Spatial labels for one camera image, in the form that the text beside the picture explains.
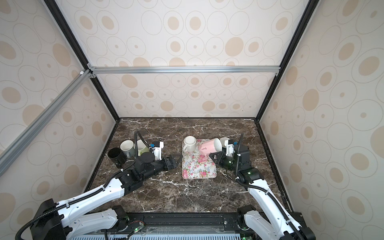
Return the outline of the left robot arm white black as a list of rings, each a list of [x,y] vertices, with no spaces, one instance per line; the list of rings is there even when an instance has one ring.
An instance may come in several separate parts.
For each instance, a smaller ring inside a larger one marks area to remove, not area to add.
[[[67,240],[74,236],[81,217],[132,193],[142,187],[145,180],[160,172],[175,169],[182,158],[181,154],[175,154],[156,160],[153,153],[143,153],[97,188],[58,203],[52,199],[43,202],[35,217],[17,231],[15,238],[22,239],[24,231],[29,229],[34,240]]]

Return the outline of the pink faceted mug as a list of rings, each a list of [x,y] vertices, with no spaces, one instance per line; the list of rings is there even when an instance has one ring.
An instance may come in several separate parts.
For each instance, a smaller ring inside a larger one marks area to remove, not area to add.
[[[199,146],[199,151],[202,155],[209,155],[222,151],[222,143],[218,138],[204,142]]]

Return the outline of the dark teal mug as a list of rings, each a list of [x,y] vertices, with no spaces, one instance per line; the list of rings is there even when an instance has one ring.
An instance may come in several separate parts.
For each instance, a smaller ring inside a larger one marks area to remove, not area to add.
[[[221,142],[223,148],[227,147],[229,140],[230,140],[230,138],[227,138],[227,137],[220,138],[220,142]]]

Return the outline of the black mug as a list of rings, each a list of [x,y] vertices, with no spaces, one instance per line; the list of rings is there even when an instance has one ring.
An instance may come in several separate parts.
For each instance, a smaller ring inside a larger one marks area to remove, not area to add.
[[[127,156],[120,148],[112,148],[108,151],[108,158],[116,165],[117,168],[121,168],[127,161]]]

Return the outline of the light green mug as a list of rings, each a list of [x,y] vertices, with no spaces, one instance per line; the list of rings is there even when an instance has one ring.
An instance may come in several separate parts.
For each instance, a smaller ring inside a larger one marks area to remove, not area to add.
[[[138,147],[138,156],[141,156],[143,153],[149,152],[149,148],[145,145],[145,143],[142,140],[137,141],[137,147]]]

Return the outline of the white mug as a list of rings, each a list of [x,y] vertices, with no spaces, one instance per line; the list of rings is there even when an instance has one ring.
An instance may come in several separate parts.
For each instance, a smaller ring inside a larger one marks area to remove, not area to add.
[[[197,147],[197,139],[193,136],[187,136],[184,138],[183,152],[189,153],[194,152]]]

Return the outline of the grey mug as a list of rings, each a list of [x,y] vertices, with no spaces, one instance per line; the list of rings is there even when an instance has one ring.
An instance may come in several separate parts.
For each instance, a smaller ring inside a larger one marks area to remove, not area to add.
[[[121,151],[126,155],[127,159],[134,159],[136,150],[132,140],[125,140],[120,144]]]

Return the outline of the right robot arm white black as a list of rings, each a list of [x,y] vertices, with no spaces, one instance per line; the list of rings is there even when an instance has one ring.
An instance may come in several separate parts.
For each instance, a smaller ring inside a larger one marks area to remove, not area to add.
[[[261,172],[252,166],[249,147],[235,146],[232,154],[224,151],[209,157],[217,166],[232,171],[235,181],[258,202],[263,215],[252,207],[238,209],[241,229],[251,229],[262,240],[315,240],[313,231],[302,226],[275,197]]]

